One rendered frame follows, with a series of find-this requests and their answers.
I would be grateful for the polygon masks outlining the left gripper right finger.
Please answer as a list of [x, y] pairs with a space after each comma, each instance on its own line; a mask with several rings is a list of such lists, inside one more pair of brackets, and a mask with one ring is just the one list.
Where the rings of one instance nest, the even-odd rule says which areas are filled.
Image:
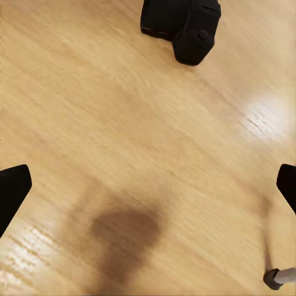
[[276, 186], [296, 213], [296, 166], [281, 164]]

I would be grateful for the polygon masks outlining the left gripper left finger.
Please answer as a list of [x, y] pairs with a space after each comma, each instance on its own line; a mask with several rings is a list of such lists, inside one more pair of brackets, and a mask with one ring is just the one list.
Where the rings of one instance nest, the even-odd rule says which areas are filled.
[[32, 188], [26, 164], [0, 171], [0, 238]]

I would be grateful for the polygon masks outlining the camera tripod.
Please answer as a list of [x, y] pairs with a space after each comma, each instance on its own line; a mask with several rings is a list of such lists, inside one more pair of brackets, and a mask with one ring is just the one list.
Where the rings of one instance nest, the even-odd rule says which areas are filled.
[[284, 283], [296, 282], [296, 267], [281, 271], [279, 268], [271, 270], [265, 284], [273, 290], [278, 290]]

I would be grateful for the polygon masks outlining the digital camera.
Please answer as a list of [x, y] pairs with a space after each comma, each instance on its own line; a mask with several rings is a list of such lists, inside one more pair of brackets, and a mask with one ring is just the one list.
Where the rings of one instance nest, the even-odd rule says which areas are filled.
[[144, 0], [141, 27], [174, 37], [175, 58], [199, 65], [215, 45], [218, 0]]

